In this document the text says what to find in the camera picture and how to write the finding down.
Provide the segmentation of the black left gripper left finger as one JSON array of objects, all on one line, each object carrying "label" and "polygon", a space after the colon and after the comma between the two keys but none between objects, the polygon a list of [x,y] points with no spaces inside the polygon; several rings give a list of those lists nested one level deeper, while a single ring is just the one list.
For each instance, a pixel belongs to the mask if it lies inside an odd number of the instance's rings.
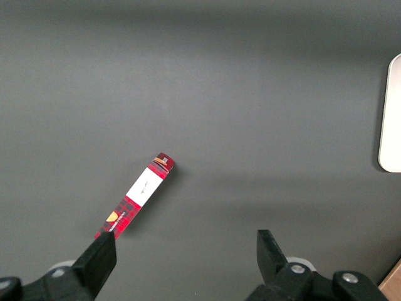
[{"label": "black left gripper left finger", "polygon": [[104,232],[70,267],[51,269],[27,285],[2,277],[1,300],[95,300],[116,263],[114,234]]}]

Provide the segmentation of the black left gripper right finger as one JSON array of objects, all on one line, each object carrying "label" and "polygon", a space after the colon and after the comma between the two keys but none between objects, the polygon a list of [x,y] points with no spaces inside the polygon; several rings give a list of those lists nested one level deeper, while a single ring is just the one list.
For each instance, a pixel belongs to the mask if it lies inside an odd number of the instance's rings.
[{"label": "black left gripper right finger", "polygon": [[247,300],[386,300],[362,273],[340,270],[325,278],[300,261],[290,262],[269,230],[258,230],[257,262],[264,280]]}]

